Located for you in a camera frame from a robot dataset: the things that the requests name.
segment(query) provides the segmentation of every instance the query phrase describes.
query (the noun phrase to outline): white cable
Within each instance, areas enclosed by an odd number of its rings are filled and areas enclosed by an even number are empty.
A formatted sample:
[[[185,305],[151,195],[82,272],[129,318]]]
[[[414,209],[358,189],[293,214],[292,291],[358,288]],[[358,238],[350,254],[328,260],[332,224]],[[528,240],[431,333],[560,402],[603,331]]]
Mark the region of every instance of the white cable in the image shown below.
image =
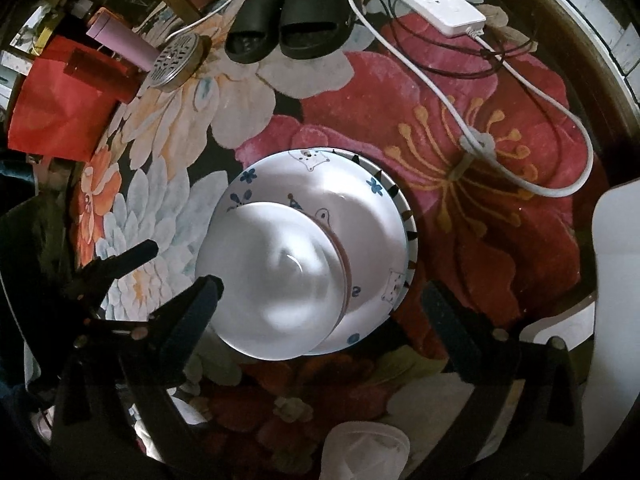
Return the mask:
[[[175,31],[173,34],[168,36],[167,40],[170,40],[171,38],[177,36],[178,34],[181,34],[181,33],[185,32],[187,30],[190,30],[190,28],[193,28],[193,27],[199,25],[200,23],[202,23],[206,19],[208,19],[210,16],[212,16],[214,14],[217,14],[218,12],[223,10],[232,1],[233,0],[227,0],[224,4],[219,6],[213,12],[210,12],[207,16],[204,16],[203,18],[199,19],[197,22],[191,23],[191,25],[188,25],[188,26],[186,26],[186,27],[184,27],[184,28],[182,28],[180,30]],[[434,83],[422,70],[420,70],[417,66],[415,66],[411,62],[411,60],[407,59],[406,56],[404,56],[398,49],[396,49],[396,47],[394,47],[391,43],[389,43],[387,41],[367,21],[367,19],[360,12],[360,9],[358,8],[358,6],[356,5],[356,3],[353,0],[347,0],[347,1],[349,2],[351,10],[353,10],[353,12],[356,15],[356,17],[362,22],[362,24],[365,27],[367,27],[369,29],[369,31],[373,34],[373,36],[381,44],[383,44],[394,56],[396,56],[409,70],[411,70],[411,72],[413,72],[415,75],[417,75],[421,79],[421,81],[423,81],[438,96],[438,98],[442,101],[442,103],[445,105],[445,107],[447,107],[447,109],[449,110],[449,112],[453,116],[454,120],[456,121],[456,123],[460,127],[460,129],[462,131],[462,134],[466,137],[466,140],[468,140],[468,143],[471,146],[471,148],[475,151],[475,156],[477,156],[478,158],[481,158],[482,160],[484,160],[489,166],[494,168],[494,170],[498,171],[502,176],[504,176],[510,182],[514,183],[516,186],[519,186],[522,189],[525,189],[527,191],[535,193],[536,195],[546,196],[546,197],[551,197],[551,198],[560,198],[560,197],[569,196],[569,195],[575,193],[576,191],[578,191],[584,185],[584,183],[587,181],[587,179],[588,179],[588,177],[589,177],[589,175],[591,173],[591,168],[593,167],[593,145],[591,143],[591,139],[589,138],[589,133],[587,132],[586,128],[584,127],[584,125],[582,124],[580,119],[576,115],[572,114],[565,107],[563,107],[558,101],[556,101],[552,97],[549,97],[542,90],[540,90],[537,87],[533,86],[532,83],[530,83],[529,81],[524,79],[523,76],[521,76],[518,72],[516,72],[516,70],[513,69],[513,67],[511,67],[508,63],[506,63],[506,62],[504,63],[504,67],[515,78],[517,78],[518,81],[523,83],[523,85],[527,86],[527,88],[529,88],[536,95],[540,96],[545,101],[547,101],[550,104],[552,104],[553,106],[555,106],[562,113],[567,115],[567,117],[569,117],[576,124],[576,126],[578,127],[578,129],[582,133],[582,136],[584,137],[584,142],[587,145],[587,163],[586,163],[586,165],[584,167],[584,170],[580,174],[580,177],[578,177],[578,179],[573,184],[571,184],[570,186],[554,189],[554,188],[549,188],[549,187],[538,186],[537,184],[529,182],[528,180],[524,180],[523,178],[517,176],[512,171],[510,171],[507,168],[505,168],[502,164],[500,164],[500,162],[497,161],[497,159],[494,156],[488,155],[486,150],[484,149],[483,145],[476,139],[474,134],[471,132],[471,129],[469,128],[469,126],[465,123],[464,119],[460,116],[460,114],[458,113],[458,111],[456,110],[454,105],[449,101],[449,99],[447,99],[447,96],[443,94],[443,92],[442,92],[442,90],[440,90],[440,88],[438,88],[436,83]],[[498,53],[496,53],[495,50],[493,50],[482,39],[477,37],[478,36],[477,34],[470,34],[470,35],[474,40],[476,40],[482,46],[484,46],[485,48],[487,48],[491,52],[495,53],[496,57],[498,58],[498,60],[501,58],[501,56]]]

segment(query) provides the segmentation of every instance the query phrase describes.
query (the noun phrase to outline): black slipper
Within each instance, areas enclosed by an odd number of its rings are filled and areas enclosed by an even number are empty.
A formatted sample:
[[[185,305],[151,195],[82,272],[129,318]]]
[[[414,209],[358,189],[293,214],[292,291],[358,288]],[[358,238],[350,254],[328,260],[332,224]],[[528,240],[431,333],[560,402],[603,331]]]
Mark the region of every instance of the black slipper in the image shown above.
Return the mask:
[[[256,63],[278,44],[282,0],[247,0],[231,25],[225,52],[236,63]]]
[[[338,50],[353,30],[348,0],[285,0],[280,48],[293,59],[313,59]]]

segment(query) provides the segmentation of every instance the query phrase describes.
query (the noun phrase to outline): power outlet socket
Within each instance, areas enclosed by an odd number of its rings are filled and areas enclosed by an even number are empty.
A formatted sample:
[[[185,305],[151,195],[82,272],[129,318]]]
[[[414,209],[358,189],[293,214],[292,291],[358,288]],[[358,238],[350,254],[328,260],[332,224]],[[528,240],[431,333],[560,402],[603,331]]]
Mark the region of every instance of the power outlet socket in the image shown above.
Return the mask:
[[[482,31],[486,18],[466,0],[401,0],[448,38]]]

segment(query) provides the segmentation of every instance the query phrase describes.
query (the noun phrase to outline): stacked dishes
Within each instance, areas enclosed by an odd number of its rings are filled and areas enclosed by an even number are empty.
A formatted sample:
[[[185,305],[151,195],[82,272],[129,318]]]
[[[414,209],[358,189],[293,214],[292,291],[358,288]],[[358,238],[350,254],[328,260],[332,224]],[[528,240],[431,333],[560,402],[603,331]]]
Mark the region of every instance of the stacked dishes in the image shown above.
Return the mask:
[[[404,196],[371,161],[337,148],[290,150],[229,185],[196,275],[223,280],[210,323],[233,348],[267,360],[325,354],[357,343],[400,305],[416,237]]]

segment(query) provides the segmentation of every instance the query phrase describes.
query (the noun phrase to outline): pink cylinder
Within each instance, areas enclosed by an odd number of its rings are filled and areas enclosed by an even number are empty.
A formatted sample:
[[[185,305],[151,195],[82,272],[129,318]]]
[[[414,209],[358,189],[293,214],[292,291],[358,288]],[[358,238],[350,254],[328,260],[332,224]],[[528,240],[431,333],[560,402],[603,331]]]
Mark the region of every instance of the pink cylinder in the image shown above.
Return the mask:
[[[98,43],[110,48],[149,72],[160,52],[108,12],[101,12],[86,32]]]

